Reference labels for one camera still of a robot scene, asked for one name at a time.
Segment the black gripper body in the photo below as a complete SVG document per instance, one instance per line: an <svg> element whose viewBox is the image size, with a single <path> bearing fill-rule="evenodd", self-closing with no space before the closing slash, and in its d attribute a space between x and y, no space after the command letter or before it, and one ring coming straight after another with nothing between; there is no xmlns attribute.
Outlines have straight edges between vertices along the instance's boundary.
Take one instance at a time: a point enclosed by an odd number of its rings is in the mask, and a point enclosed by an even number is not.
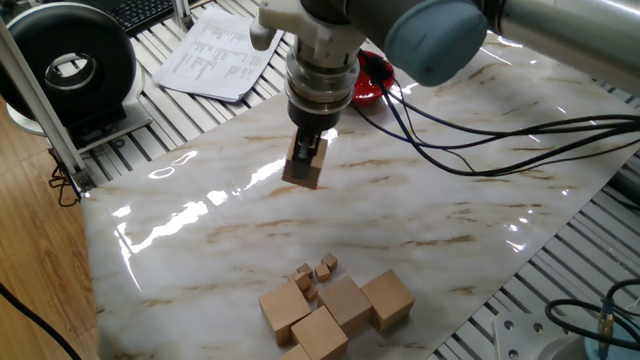
<svg viewBox="0 0 640 360"><path fill-rule="evenodd" d="M330 114L315 114L306 111L293 102L287 104L287 112L291 121L302 131L321 133L336 126L341 112Z"/></svg>

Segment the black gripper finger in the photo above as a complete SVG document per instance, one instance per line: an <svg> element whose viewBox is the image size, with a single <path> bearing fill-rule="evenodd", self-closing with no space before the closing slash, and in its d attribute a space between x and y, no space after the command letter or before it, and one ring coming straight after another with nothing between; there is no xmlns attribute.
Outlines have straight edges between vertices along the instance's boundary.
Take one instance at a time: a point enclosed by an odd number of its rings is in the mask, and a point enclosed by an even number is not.
<svg viewBox="0 0 640 360"><path fill-rule="evenodd" d="M316 157L321 135L298 129L292 155L292 177L304 180L308 177L313 159Z"/></svg>

